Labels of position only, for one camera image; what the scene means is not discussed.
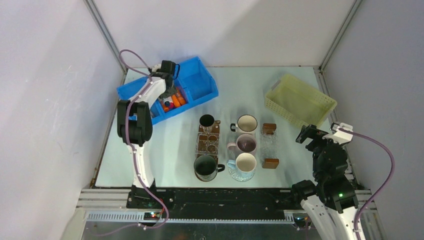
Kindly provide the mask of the clear holder with brown lid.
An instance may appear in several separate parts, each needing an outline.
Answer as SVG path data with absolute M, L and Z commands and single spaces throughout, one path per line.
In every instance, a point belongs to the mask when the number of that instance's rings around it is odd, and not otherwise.
M 264 123 L 260 134 L 261 166 L 263 169 L 276 169 L 280 163 L 277 149 L 277 125 Z

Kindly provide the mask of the cream mug with black rim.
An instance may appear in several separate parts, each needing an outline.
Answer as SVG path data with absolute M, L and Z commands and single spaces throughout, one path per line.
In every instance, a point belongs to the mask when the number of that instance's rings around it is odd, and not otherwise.
M 256 133 L 257 127 L 257 119 L 250 114 L 244 114 L 238 118 L 236 123 L 230 124 L 230 130 L 240 134 L 254 135 Z

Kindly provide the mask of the pink mug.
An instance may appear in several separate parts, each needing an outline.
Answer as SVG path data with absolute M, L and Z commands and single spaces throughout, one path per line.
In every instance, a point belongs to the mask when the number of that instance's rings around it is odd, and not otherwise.
M 251 134 L 242 134 L 235 142 L 228 143 L 226 147 L 234 154 L 235 158 L 242 153 L 249 153 L 255 156 L 257 152 L 257 140 Z

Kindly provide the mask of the brown metallic cup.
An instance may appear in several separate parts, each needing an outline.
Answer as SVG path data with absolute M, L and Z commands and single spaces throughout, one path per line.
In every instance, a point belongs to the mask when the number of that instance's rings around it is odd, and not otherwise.
M 199 132 L 206 134 L 219 134 L 220 124 L 220 120 L 215 120 L 215 118 L 210 114 L 204 114 L 199 119 Z

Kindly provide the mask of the light blue mug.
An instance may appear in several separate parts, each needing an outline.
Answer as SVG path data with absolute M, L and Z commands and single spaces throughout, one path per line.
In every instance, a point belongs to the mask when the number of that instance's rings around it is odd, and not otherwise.
M 236 159 L 229 159 L 226 164 L 229 168 L 237 169 L 238 172 L 248 173 L 256 170 L 257 160 L 250 153 L 241 153 Z

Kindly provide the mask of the clear textured two-hole holder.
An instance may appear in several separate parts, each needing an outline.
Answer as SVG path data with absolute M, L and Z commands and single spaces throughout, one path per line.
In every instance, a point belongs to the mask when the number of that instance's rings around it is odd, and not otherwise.
M 208 155 L 214 158 L 215 162 L 219 161 L 219 134 L 198 132 L 195 149 L 195 159 L 200 156 Z

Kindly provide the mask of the brown wooden oval tray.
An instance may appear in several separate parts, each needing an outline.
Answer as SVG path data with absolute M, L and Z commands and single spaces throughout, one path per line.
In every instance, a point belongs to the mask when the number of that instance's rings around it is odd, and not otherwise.
M 195 160 L 201 156 L 211 156 L 218 165 L 220 124 L 220 120 L 215 120 L 209 132 L 206 132 L 203 126 L 199 125 L 196 140 Z

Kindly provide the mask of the dark green mug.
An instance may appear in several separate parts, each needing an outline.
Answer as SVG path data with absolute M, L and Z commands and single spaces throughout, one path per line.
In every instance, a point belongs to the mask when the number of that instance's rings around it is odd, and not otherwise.
M 218 164 L 211 155 L 197 157 L 193 164 L 196 177 L 202 182 L 212 181 L 218 173 L 225 170 L 224 164 Z

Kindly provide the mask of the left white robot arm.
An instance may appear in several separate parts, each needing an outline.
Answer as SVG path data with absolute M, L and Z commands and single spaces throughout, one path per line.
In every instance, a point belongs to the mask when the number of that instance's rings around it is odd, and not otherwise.
M 117 104 L 117 133 L 133 154 L 134 182 L 137 188 L 150 188 L 154 176 L 145 151 L 153 134 L 151 108 L 157 99 L 177 93 L 174 74 L 177 64 L 163 60 L 149 69 L 145 84 L 129 99 Z

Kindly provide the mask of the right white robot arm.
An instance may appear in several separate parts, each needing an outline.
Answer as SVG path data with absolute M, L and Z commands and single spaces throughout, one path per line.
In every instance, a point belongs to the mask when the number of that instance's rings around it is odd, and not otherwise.
M 358 199 L 355 189 L 345 175 L 348 154 L 343 146 L 351 141 L 341 137 L 343 124 L 333 124 L 332 132 L 304 125 L 296 142 L 311 142 L 306 149 L 312 152 L 314 180 L 302 180 L 291 187 L 291 204 L 304 209 L 324 240 L 359 240 L 363 234 L 355 229 Z

